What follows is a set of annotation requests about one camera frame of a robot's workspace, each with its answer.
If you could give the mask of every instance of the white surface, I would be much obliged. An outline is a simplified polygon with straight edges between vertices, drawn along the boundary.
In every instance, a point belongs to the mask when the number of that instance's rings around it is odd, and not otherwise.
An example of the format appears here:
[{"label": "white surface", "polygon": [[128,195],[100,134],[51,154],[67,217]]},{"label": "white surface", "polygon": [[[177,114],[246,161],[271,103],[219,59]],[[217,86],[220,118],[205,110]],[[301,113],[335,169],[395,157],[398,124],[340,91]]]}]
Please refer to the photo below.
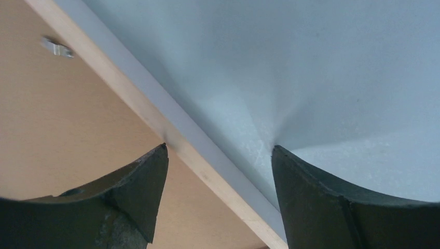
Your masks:
[{"label": "white surface", "polygon": [[440,200],[438,1],[84,2],[273,205],[274,143]]}]

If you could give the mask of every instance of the black curved clamp jaw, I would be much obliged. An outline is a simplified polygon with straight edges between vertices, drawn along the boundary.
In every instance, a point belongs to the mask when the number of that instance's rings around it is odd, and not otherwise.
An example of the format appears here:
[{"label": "black curved clamp jaw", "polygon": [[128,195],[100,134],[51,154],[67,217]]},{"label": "black curved clamp jaw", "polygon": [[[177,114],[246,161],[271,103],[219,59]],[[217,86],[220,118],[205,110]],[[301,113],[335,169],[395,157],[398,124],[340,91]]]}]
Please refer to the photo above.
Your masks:
[{"label": "black curved clamp jaw", "polygon": [[153,241],[167,171],[162,144],[58,197],[0,199],[0,248],[144,249]]},{"label": "black curved clamp jaw", "polygon": [[291,249],[440,248],[440,204],[374,192],[281,146],[272,171]]}]

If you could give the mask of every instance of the curved edge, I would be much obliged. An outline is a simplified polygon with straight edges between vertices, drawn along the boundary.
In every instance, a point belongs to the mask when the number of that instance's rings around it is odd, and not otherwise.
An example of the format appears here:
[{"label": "curved edge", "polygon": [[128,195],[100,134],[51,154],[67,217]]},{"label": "curved edge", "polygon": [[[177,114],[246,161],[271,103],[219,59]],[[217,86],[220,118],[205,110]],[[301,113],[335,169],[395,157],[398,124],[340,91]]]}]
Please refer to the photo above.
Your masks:
[{"label": "curved edge", "polygon": [[288,164],[290,170],[300,174],[302,178],[311,184],[316,185],[322,191],[333,195],[335,197],[343,196],[350,202],[367,203],[370,205],[426,205],[428,202],[410,200],[396,196],[390,196],[369,190],[350,183],[335,175],[332,175],[316,166],[309,164],[301,158],[295,156],[293,153],[276,145],[272,151],[272,157],[282,158],[287,157],[292,163]]},{"label": "curved edge", "polygon": [[[0,244],[8,244],[2,248],[25,248],[25,244],[60,248],[70,243],[74,248],[145,248],[153,242],[167,172],[168,150],[161,144],[134,162],[57,197],[0,198],[0,229],[6,229]],[[33,236],[37,233],[45,239]]]}]

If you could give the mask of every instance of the metal clip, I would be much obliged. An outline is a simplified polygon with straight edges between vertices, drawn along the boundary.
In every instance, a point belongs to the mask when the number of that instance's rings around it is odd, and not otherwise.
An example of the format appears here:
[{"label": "metal clip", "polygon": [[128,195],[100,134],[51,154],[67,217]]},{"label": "metal clip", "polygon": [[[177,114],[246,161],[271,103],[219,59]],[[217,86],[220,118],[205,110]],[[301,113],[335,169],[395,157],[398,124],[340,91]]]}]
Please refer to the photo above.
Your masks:
[{"label": "metal clip", "polygon": [[49,51],[51,51],[53,54],[55,54],[56,56],[64,56],[67,58],[73,58],[73,52],[70,48],[68,48],[62,44],[58,44],[48,37],[42,38],[42,45],[43,45],[43,47],[45,47]]}]

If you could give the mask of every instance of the beige wall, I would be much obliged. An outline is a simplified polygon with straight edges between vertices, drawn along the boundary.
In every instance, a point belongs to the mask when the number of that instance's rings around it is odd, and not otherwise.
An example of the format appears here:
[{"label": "beige wall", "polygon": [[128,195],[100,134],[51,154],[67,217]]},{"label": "beige wall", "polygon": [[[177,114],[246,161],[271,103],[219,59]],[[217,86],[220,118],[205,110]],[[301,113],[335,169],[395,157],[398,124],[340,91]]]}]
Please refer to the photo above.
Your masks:
[{"label": "beige wall", "polygon": [[[23,1],[0,1],[2,197],[58,195],[161,143],[80,58],[51,55],[41,35],[54,32]],[[171,151],[151,248],[263,246]]]}]

